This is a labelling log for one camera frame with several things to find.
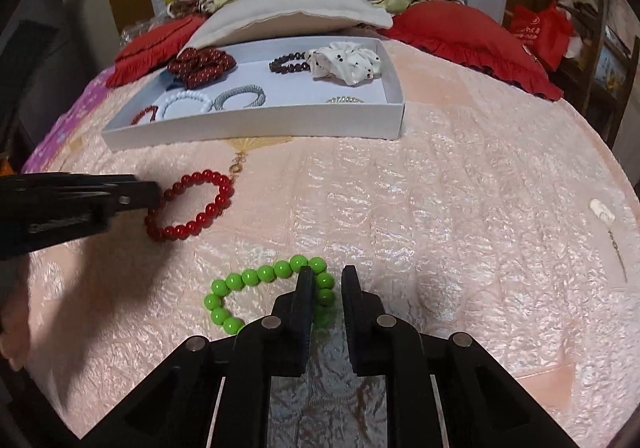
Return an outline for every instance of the red bag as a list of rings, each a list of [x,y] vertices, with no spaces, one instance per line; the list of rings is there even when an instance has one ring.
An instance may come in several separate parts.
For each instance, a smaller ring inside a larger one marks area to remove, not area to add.
[[[569,46],[574,25],[552,2],[538,14],[516,6],[509,32],[519,38],[545,69],[555,71]]]

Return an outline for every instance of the purple cloth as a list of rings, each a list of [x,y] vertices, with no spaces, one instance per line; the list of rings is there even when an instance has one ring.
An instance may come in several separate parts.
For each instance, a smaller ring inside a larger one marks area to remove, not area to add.
[[[89,82],[73,107],[58,118],[46,137],[36,147],[36,150],[22,167],[22,173],[40,172],[56,157],[76,127],[111,92],[111,89],[105,86],[105,82],[113,74],[114,69],[114,67],[109,67],[103,70]]]

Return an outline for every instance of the white box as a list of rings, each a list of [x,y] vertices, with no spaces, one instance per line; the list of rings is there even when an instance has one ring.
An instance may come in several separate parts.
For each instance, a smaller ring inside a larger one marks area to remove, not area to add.
[[[313,79],[309,72],[276,74],[269,63],[279,56],[303,52],[335,41],[353,41],[375,51],[382,62],[379,78],[350,87],[336,78]],[[262,136],[334,136],[397,139],[400,135],[404,98],[396,70],[382,42],[376,38],[345,36],[301,36],[241,43],[222,47],[238,66],[223,79],[199,89],[215,99],[219,94],[247,84],[260,86],[266,94],[261,107],[244,108],[255,94],[229,98],[224,110],[200,114],[193,100],[172,104],[162,121],[131,126],[135,115],[157,105],[174,81],[163,71],[113,117],[102,130],[108,147],[115,150],[204,139]],[[362,104],[328,104],[334,96],[354,96]]]

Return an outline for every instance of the red pillow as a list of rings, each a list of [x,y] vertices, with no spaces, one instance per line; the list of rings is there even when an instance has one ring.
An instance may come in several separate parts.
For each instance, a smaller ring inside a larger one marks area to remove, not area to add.
[[[391,29],[379,31],[445,60],[488,71],[530,94],[551,101],[562,96],[520,41],[475,8],[445,0],[421,2],[396,15]]]
[[[193,14],[153,28],[141,34],[118,53],[116,70],[107,79],[107,87],[121,87],[174,58],[206,17]]]

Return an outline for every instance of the screw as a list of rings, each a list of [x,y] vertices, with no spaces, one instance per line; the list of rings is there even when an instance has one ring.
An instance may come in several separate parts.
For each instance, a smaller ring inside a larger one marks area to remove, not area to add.
[[[376,318],[376,322],[380,327],[393,327],[398,322],[391,314],[381,314]]]
[[[455,333],[453,342],[459,347],[468,347],[474,342],[474,339],[467,333]]]
[[[260,323],[265,329],[277,329],[282,320],[277,316],[265,316]]]
[[[187,340],[185,347],[191,352],[201,351],[207,343],[202,336],[193,336]]]

